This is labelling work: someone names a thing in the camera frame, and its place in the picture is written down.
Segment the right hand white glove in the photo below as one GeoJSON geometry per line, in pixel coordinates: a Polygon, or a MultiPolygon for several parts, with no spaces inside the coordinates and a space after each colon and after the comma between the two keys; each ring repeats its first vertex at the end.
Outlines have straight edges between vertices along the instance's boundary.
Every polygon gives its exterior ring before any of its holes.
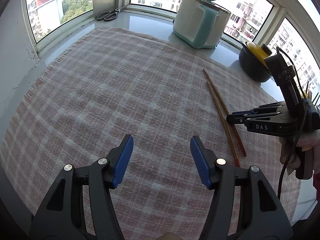
{"type": "Polygon", "coordinates": [[[289,139],[280,138],[279,141],[281,144],[280,162],[284,165],[287,157],[291,155],[286,166],[288,176],[303,167],[304,157],[304,164],[306,164],[304,172],[307,173],[307,177],[310,172],[319,177],[319,129],[302,133],[300,136],[294,135],[289,139]]]}

